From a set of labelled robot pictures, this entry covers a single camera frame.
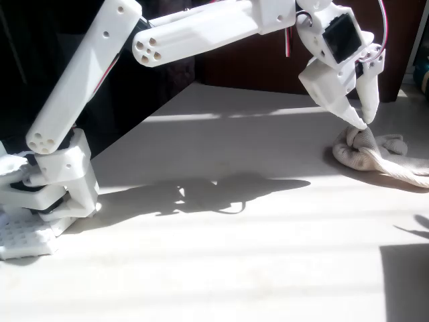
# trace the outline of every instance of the cable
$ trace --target cable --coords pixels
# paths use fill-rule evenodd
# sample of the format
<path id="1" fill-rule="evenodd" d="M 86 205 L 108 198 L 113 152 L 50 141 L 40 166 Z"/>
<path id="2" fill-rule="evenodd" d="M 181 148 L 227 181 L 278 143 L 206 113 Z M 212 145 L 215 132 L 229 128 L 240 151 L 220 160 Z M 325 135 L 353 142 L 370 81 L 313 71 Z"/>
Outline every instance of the cable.
<path id="1" fill-rule="evenodd" d="M 286 28 L 286 57 L 290 57 L 291 42 L 292 42 L 291 28 Z"/>
<path id="2" fill-rule="evenodd" d="M 386 8 L 384 6 L 383 0 L 378 0 L 378 2 L 380 4 L 381 15 L 383 16 L 383 28 L 384 28 L 383 42 L 381 43 L 381 48 L 378 51 L 378 54 L 375 55 L 374 58 L 370 58 L 368 60 L 359 59 L 359 62 L 372 62 L 372 61 L 376 60 L 377 58 L 379 58 L 383 54 L 383 51 L 386 48 L 387 37 L 389 35 L 389 22 L 387 21 Z"/>
<path id="3" fill-rule="evenodd" d="M 313 25 L 313 18 L 307 11 L 305 10 L 298 11 L 296 13 L 296 17 L 298 18 L 299 15 L 305 15 L 308 19 L 310 19 L 310 25 Z"/>

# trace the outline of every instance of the dark background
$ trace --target dark background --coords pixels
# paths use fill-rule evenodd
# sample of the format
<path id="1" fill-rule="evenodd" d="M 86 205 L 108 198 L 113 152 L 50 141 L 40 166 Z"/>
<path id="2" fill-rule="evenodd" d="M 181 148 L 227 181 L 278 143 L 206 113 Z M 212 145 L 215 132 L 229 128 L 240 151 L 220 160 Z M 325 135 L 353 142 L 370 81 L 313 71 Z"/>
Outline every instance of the dark background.
<path id="1" fill-rule="evenodd" d="M 153 19 L 205 4 L 202 0 L 140 0 Z M 103 0 L 0 0 L 0 140 L 9 153 L 26 150 L 25 133 L 59 79 Z M 381 42 L 383 24 L 376 0 L 337 0 L 353 8 L 363 30 Z M 397 97 L 425 1 L 385 0 L 389 43 L 380 77 L 382 101 Z M 310 54 L 296 30 L 292 58 L 284 54 L 284 31 L 254 35 L 223 48 L 156 68 L 138 64 L 124 50 L 77 124 L 93 156 L 160 108 L 195 79 L 204 84 L 305 93 L 298 74 Z"/>

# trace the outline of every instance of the white table surface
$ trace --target white table surface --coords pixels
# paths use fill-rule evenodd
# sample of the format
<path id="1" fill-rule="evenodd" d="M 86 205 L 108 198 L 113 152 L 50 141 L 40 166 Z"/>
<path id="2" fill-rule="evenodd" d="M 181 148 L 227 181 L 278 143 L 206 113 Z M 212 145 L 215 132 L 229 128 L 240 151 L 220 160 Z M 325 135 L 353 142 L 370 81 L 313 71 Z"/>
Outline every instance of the white table surface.
<path id="1" fill-rule="evenodd" d="M 400 97 L 371 129 L 429 158 L 428 124 Z M 189 86 L 93 160 L 103 207 L 54 256 L 0 262 L 0 321 L 429 321 L 428 195 L 337 164 L 345 126 Z"/>

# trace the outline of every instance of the crumpled cloth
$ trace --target crumpled cloth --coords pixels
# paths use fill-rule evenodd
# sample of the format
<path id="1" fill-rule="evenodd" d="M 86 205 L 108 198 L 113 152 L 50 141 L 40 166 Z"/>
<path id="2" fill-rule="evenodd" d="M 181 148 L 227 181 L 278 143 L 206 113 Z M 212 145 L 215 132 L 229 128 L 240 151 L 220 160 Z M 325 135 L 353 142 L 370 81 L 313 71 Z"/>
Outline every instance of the crumpled cloth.
<path id="1" fill-rule="evenodd" d="M 429 160 L 408 158 L 408 147 L 399 134 L 377 136 L 367 129 L 348 126 L 334 141 L 334 157 L 359 171 L 378 170 L 393 178 L 429 188 Z"/>

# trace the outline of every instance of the white 3d-printed robot arm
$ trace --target white 3d-printed robot arm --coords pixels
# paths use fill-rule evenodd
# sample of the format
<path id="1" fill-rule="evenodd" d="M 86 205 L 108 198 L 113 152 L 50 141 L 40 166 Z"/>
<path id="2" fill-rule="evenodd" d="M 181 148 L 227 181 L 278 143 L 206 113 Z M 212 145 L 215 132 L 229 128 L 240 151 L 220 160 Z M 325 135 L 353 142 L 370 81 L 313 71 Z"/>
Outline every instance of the white 3d-printed robot arm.
<path id="1" fill-rule="evenodd" d="M 303 11 L 297 13 L 296 4 Z M 25 159 L 18 160 L 22 166 L 16 173 L 3 174 L 0 166 L 0 205 L 5 205 L 8 214 L 21 208 L 36 210 L 39 221 L 28 222 L 49 226 L 58 236 L 77 217 L 88 217 L 97 210 L 99 188 L 88 142 L 81 129 L 70 133 L 70 128 L 139 21 L 147 29 L 135 34 L 132 51 L 148 67 L 297 23 L 304 45 L 314 55 L 300 80 L 316 103 L 364 129 L 366 123 L 346 98 L 356 87 L 364 120 L 370 123 L 377 111 L 377 75 L 383 71 L 384 52 L 377 53 L 381 47 L 371 44 L 372 34 L 360 30 L 352 10 L 337 7 L 332 0 L 224 0 L 149 22 L 141 17 L 141 6 L 135 0 L 106 0 L 28 131 L 27 144 L 36 153 L 37 165 L 29 167 Z M 371 55 L 379 57 L 359 62 Z M 19 182 L 11 183 L 12 178 Z M 11 242 L 8 248 L 0 244 L 0 258 L 51 254 L 56 249 L 53 239 L 46 243 Z"/>

